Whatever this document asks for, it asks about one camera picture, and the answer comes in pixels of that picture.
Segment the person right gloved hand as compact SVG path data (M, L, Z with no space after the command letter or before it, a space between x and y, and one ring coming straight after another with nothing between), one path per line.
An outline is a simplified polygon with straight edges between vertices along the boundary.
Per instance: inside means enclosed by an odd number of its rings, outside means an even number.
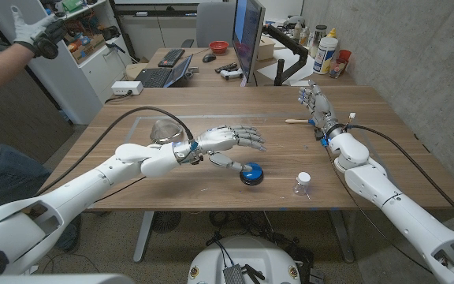
M17 6L11 5L10 9L16 33L13 42L28 48L36 58L55 59L58 56L58 42L67 33L65 21L51 14L34 24L26 24Z

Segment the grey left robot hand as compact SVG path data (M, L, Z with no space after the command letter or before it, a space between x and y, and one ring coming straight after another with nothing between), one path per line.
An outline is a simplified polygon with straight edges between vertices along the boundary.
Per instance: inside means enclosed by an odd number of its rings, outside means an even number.
M232 161L221 151L227 151L236 145L266 151L263 146L265 140L261 138L260 133L256 128L247 125L223 125L208 129L197 137L196 142L197 149L202 154L208 154L214 165L238 172L251 171L252 167Z

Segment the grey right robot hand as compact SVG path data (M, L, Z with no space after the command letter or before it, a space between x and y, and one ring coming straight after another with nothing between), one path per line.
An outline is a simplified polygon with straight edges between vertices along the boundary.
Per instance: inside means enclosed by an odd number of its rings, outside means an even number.
M309 80L307 83L308 87L300 88L298 101L311 113L313 125L330 139L342 134L344 125L338 122L333 105L322 93L317 83L313 80Z

